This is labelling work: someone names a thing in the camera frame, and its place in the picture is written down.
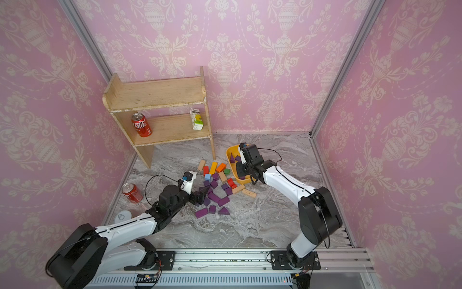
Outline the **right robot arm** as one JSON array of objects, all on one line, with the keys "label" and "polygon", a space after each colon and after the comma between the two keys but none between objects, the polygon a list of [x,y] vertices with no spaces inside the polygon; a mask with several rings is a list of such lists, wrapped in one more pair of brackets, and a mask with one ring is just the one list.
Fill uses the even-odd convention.
[{"label": "right robot arm", "polygon": [[240,143],[240,178],[260,181],[286,196],[298,207],[300,234],[287,246],[286,256],[296,269],[305,266],[312,252],[322,243],[330,244],[331,235],[343,226],[332,193],[326,187],[306,185],[286,173],[277,162],[264,160],[255,144]]}]

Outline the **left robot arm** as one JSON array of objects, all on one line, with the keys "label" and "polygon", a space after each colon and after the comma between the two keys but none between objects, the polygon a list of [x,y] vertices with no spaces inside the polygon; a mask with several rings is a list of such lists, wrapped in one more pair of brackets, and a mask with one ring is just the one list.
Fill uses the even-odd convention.
[{"label": "left robot arm", "polygon": [[209,187],[188,193],[178,185],[164,188],[145,213],[115,225],[79,226],[50,257],[45,272],[63,289],[83,289],[105,273],[134,267],[141,270],[161,268],[156,247],[147,237],[169,225],[186,204],[204,203]]}]

